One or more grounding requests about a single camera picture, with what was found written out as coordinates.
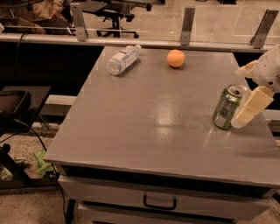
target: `black bag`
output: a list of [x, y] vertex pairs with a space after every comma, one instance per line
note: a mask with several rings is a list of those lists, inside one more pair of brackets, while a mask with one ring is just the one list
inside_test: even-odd
[[0, 120], [20, 119], [31, 106], [31, 95], [23, 90], [0, 92]]

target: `green can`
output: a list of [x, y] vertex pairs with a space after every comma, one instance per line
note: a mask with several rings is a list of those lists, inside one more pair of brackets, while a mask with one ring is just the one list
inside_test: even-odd
[[216, 126], [223, 130], [231, 128], [231, 120], [246, 91], [247, 88], [242, 85], [229, 85], [224, 89], [213, 113], [213, 123]]

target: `drawer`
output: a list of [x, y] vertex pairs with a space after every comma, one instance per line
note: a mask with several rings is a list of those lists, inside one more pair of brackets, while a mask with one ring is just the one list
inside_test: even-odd
[[79, 205], [81, 215], [93, 223], [106, 224], [225, 224], [217, 220], [201, 220], [191, 217], [167, 215], [161, 213], [144, 213], [137, 210], [125, 210], [110, 206]]
[[79, 201], [221, 217], [235, 221], [250, 221], [270, 207], [270, 202], [266, 199], [195, 192], [154, 185], [63, 175], [59, 177], [59, 183], [69, 198]]

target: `can lid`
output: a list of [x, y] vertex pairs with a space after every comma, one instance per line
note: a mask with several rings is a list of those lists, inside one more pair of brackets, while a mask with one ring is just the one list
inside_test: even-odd
[[244, 93], [248, 91], [248, 89], [242, 85], [229, 85], [227, 87], [227, 91], [236, 97], [243, 97]]

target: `chair base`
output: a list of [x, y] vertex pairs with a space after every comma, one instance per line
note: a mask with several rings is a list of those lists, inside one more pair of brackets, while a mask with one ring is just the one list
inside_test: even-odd
[[116, 31], [116, 29], [114, 29], [114, 28], [108, 28], [106, 30], [97, 30], [96, 31], [98, 37], [108, 37], [110, 35], [113, 35], [114, 38], [120, 38], [121, 34], [123, 32], [124, 33], [133, 33], [135, 39], [139, 38], [139, 34], [136, 31], [126, 31], [123, 28], [121, 28], [120, 31]]

